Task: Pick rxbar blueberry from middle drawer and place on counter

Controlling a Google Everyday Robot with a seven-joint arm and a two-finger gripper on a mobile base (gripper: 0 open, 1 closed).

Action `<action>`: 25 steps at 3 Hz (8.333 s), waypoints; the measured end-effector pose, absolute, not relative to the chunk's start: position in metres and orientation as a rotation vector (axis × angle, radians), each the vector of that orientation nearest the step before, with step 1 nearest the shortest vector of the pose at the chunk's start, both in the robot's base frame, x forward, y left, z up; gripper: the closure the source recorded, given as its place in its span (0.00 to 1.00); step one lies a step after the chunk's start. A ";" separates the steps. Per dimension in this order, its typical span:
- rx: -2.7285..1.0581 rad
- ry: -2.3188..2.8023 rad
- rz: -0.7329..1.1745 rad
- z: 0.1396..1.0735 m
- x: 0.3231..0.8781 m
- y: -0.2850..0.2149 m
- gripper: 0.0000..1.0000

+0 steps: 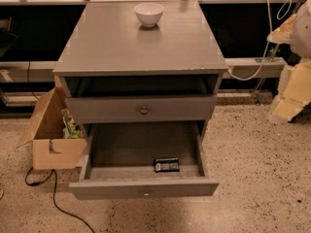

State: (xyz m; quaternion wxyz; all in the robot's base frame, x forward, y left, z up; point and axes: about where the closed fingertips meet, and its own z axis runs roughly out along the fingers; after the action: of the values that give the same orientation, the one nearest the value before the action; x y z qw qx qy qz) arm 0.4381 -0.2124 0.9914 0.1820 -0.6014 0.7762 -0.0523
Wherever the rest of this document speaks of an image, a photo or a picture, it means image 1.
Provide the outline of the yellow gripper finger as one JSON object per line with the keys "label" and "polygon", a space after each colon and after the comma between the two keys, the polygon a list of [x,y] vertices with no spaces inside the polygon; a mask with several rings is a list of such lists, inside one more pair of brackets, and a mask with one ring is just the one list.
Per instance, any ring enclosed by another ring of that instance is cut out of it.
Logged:
{"label": "yellow gripper finger", "polygon": [[273,30],[267,41],[274,44],[292,44],[294,42],[294,20],[295,14],[287,18],[279,27]]}
{"label": "yellow gripper finger", "polygon": [[286,65],[281,72],[278,95],[271,105],[271,120],[291,121],[311,103],[311,61]]}

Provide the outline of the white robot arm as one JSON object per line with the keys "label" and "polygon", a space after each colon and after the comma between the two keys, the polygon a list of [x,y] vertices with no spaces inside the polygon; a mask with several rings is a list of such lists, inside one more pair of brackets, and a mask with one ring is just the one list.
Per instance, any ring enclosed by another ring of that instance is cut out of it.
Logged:
{"label": "white robot arm", "polygon": [[267,40],[289,44],[291,51],[301,57],[295,66],[286,65],[282,70],[278,94],[271,104],[269,120],[283,123],[311,103],[311,0],[304,2]]}

